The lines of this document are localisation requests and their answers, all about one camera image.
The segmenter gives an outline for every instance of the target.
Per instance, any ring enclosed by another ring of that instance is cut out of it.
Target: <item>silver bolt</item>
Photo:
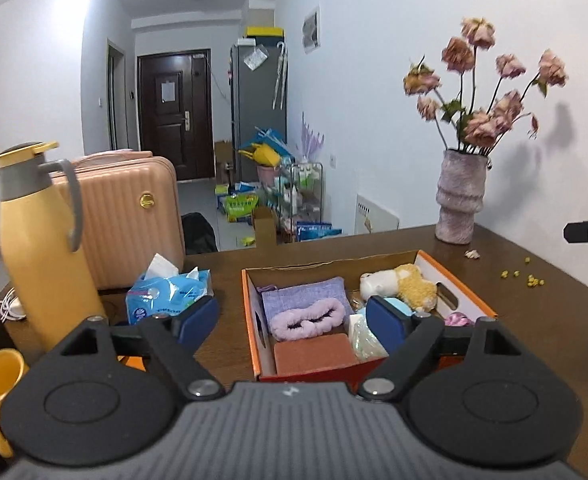
[[[363,389],[370,395],[385,395],[394,391],[394,383],[389,379],[368,379],[363,383]]]
[[[212,379],[200,379],[191,383],[187,391],[197,397],[210,397],[220,391],[220,386]]]

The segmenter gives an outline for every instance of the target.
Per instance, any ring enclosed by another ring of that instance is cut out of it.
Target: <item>dark brown door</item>
[[[138,58],[141,148],[163,156],[178,180],[214,176],[209,50]]]

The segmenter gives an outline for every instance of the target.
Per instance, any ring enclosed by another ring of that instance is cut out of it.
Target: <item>thermos handle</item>
[[[47,173],[53,171],[62,171],[69,182],[69,195],[72,198],[72,210],[74,212],[74,229],[69,233],[69,248],[75,253],[80,248],[80,239],[82,238],[82,195],[80,194],[80,184],[74,171],[72,163],[66,158],[53,160],[40,164],[38,168]]]

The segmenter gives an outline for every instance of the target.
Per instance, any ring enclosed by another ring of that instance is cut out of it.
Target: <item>lavender headband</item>
[[[269,322],[271,334],[277,341],[307,339],[340,326],[345,307],[336,298],[326,298],[307,308],[292,308],[276,314]]]

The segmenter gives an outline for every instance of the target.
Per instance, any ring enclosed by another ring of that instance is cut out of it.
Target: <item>ribbed gray surface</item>
[[[161,441],[125,462],[63,470],[22,460],[2,478],[560,480],[580,476],[563,463],[522,472],[454,463],[418,441],[392,406],[356,399],[342,383],[239,383],[224,399],[189,405]]]

